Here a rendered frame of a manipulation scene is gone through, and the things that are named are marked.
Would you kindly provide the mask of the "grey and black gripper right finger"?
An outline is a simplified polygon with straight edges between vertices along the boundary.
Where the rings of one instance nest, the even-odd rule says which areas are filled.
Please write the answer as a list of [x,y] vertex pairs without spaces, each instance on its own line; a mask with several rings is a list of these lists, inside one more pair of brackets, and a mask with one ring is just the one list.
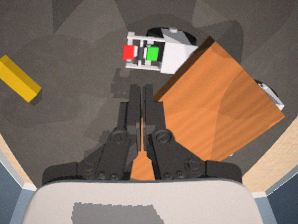
[[155,180],[226,178],[242,182],[242,172],[233,163],[202,160],[175,140],[166,128],[163,101],[154,102],[153,84],[143,86],[143,151],[151,160]]

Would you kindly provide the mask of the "yellow rectangular block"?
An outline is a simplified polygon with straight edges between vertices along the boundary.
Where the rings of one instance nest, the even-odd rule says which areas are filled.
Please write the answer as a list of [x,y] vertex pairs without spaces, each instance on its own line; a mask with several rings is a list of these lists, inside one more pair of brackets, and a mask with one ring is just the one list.
[[27,102],[30,102],[41,90],[41,87],[7,55],[0,59],[0,78]]

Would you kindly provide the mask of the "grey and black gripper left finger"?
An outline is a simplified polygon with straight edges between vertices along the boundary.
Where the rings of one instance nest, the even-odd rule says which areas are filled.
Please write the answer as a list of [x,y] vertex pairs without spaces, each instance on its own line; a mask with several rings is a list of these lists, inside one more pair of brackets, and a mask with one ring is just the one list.
[[46,168],[42,185],[65,179],[130,180],[138,152],[141,152],[141,89],[130,85],[129,104],[120,102],[117,129],[110,132],[106,143],[81,162]]

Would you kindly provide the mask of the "orange wheeled dolly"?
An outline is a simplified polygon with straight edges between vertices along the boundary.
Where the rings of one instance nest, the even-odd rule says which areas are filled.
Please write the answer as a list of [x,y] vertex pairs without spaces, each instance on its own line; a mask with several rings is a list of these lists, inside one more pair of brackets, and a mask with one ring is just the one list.
[[[183,32],[172,27],[151,28],[146,37],[129,32],[122,56],[126,68],[175,73],[153,96],[163,101],[166,128],[202,160],[222,161],[283,119],[284,104],[210,35],[196,46],[197,39]],[[133,39],[140,45],[132,45]],[[132,64],[134,56],[138,64]]]

